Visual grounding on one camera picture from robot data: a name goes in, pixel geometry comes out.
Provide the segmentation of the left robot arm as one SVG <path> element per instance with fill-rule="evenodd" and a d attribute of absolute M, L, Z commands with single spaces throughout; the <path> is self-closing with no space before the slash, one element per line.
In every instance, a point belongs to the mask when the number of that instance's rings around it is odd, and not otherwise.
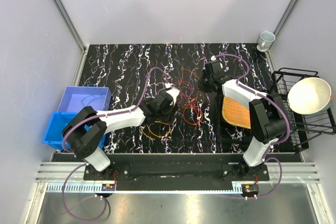
<path fill-rule="evenodd" d="M 99 147 L 104 135 L 127 127 L 154 122 L 170 123 L 177 111 L 180 91 L 162 90 L 154 98 L 146 98 L 140 105 L 112 111 L 96 111 L 86 106 L 62 130 L 63 141 L 76 158 L 89 163 L 103 180 L 113 175 L 110 159 Z"/>

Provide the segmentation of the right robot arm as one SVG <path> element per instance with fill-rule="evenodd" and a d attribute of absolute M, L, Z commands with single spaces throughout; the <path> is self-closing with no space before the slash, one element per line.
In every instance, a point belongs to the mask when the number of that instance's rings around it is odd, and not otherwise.
<path fill-rule="evenodd" d="M 252 138 L 238 173 L 244 180 L 252 179 L 270 149 L 289 137 L 290 125 L 281 96 L 257 91 L 240 78 L 227 76 L 216 59 L 205 64 L 197 88 L 216 94 L 216 127 L 224 121 L 251 131 Z"/>

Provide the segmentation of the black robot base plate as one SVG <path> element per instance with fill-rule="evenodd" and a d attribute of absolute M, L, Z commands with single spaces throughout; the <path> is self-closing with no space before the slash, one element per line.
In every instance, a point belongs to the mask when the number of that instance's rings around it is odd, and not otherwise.
<path fill-rule="evenodd" d="M 110 166 L 103 172 L 92 165 L 84 180 L 127 181 L 138 177 L 210 177 L 226 181 L 269 181 L 265 164 L 248 168 L 242 154 L 109 154 Z"/>

